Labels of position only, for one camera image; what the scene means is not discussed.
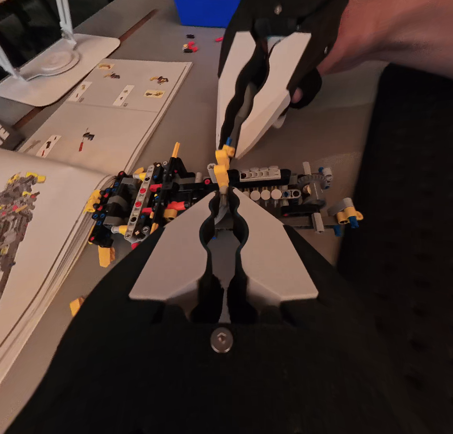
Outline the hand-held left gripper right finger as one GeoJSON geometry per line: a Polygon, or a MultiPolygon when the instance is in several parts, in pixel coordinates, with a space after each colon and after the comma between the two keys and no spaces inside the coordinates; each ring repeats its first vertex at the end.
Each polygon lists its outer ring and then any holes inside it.
{"type": "Polygon", "coordinates": [[[230,210],[239,234],[246,301],[261,310],[316,299],[318,290],[285,225],[238,189],[231,189],[230,210]]]}

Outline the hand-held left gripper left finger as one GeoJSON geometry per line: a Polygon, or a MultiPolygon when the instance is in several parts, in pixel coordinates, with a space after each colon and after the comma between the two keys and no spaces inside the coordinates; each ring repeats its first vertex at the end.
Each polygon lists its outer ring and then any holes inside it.
{"type": "Polygon", "coordinates": [[[211,192],[163,228],[129,293],[132,300],[178,305],[189,318],[220,317],[220,282],[208,247],[219,205],[219,192],[211,192]]]}

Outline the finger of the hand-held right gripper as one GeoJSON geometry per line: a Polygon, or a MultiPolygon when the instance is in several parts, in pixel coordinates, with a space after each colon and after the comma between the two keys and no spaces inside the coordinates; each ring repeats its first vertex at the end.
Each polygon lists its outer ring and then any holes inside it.
{"type": "Polygon", "coordinates": [[[269,128],[269,40],[236,32],[218,77],[216,146],[250,151],[269,128]]]}
{"type": "Polygon", "coordinates": [[[288,84],[310,39],[311,33],[294,32],[274,43],[268,60],[268,76],[253,98],[252,109],[240,128],[236,159],[244,157],[289,106],[288,84]]]}

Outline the toy brick car chassis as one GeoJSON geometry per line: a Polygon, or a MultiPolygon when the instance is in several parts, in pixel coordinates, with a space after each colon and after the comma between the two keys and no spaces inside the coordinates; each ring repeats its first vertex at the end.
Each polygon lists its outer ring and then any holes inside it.
{"type": "MultiPolygon", "coordinates": [[[[207,175],[189,172],[178,157],[175,144],[169,161],[154,162],[133,173],[120,171],[107,188],[95,190],[84,213],[92,226],[88,244],[98,248],[99,264],[108,267],[115,260],[114,235],[119,234],[136,248],[158,226],[166,226],[207,195],[219,190],[216,163],[207,166],[207,175]]],[[[358,228],[364,219],[351,198],[327,207],[324,192],[331,187],[332,172],[320,167],[312,172],[308,162],[297,174],[278,166],[227,169],[229,187],[264,208],[279,220],[295,219],[295,228],[322,233],[331,228],[341,237],[345,226],[358,228]]]]}

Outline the yellow connector with blue pin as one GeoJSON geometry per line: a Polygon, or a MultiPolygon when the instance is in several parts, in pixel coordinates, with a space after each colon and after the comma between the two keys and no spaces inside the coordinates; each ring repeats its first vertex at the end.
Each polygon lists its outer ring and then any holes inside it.
{"type": "Polygon", "coordinates": [[[233,138],[229,136],[221,148],[215,151],[217,165],[226,165],[225,162],[235,156],[235,147],[233,146],[233,138]]]}

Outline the person's right hand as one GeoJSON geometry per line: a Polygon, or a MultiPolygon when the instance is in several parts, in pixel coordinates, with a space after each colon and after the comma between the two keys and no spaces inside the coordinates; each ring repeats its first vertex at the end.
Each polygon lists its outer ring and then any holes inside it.
{"type": "Polygon", "coordinates": [[[349,0],[337,40],[317,67],[320,76],[351,70],[366,61],[376,25],[373,3],[374,0],[349,0]]]}

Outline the blue plastic bin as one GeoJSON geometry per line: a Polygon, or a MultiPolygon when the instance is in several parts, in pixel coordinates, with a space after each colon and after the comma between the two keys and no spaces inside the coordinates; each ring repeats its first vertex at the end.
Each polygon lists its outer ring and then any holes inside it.
{"type": "Polygon", "coordinates": [[[174,0],[184,26],[225,29],[241,0],[174,0]]]}

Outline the building instruction book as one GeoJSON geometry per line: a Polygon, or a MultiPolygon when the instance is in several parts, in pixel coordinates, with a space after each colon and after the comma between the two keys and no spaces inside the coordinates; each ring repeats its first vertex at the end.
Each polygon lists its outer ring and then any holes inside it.
{"type": "Polygon", "coordinates": [[[1,150],[0,376],[7,376],[85,243],[101,265],[152,180],[135,163],[191,62],[107,59],[20,152],[1,150]]]}

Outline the dark dotted panel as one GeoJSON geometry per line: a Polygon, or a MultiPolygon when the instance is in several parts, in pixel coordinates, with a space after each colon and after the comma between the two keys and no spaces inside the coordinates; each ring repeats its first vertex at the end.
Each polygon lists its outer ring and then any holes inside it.
{"type": "Polygon", "coordinates": [[[383,71],[337,262],[428,433],[452,433],[453,85],[383,71]]]}

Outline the white stand with flat base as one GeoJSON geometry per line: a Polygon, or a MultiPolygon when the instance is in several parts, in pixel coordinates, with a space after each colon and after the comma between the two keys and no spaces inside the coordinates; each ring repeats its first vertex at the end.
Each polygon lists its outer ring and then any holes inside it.
{"type": "Polygon", "coordinates": [[[0,96],[32,107],[45,107],[62,98],[121,41],[75,33],[68,0],[55,0],[61,38],[21,67],[15,67],[0,47],[1,68],[8,76],[0,84],[0,96]]]}

